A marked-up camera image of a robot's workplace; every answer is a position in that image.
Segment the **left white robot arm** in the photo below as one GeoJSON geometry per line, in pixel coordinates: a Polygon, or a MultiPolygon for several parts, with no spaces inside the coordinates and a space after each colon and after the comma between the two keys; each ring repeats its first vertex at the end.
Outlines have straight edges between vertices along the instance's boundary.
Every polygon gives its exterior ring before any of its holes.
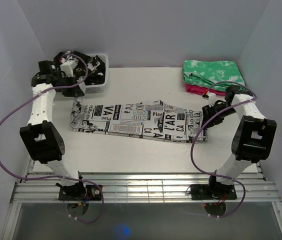
{"type": "Polygon", "coordinates": [[[20,137],[33,161],[49,167],[60,180],[58,187],[66,196],[81,200],[87,187],[81,174],[66,166],[63,155],[65,143],[53,124],[53,103],[57,92],[65,97],[84,96],[84,86],[77,85],[74,59],[64,62],[44,60],[38,63],[39,73],[31,80],[31,115],[26,126],[19,130],[20,137]]]}

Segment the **newspaper print trousers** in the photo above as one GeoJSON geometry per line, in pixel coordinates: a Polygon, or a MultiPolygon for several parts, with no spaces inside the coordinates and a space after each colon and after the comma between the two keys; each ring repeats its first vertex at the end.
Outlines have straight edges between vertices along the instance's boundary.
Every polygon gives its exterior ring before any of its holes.
{"type": "Polygon", "coordinates": [[[199,132],[203,113],[166,104],[162,100],[132,104],[85,105],[75,98],[70,128],[75,132],[149,139],[163,142],[206,142],[206,130],[199,132]]]}

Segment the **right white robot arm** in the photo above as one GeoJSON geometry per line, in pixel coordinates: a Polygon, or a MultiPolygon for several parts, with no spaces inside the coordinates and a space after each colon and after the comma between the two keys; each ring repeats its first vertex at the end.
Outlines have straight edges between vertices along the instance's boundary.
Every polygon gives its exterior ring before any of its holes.
{"type": "Polygon", "coordinates": [[[237,114],[240,122],[231,143],[230,157],[209,177],[208,184],[193,187],[191,194],[201,200],[235,200],[235,180],[246,168],[269,157],[277,123],[259,111],[255,95],[242,86],[227,87],[224,100],[217,100],[215,93],[210,92],[203,97],[208,99],[208,105],[202,107],[203,124],[207,128],[221,124],[232,114],[237,114]]]}

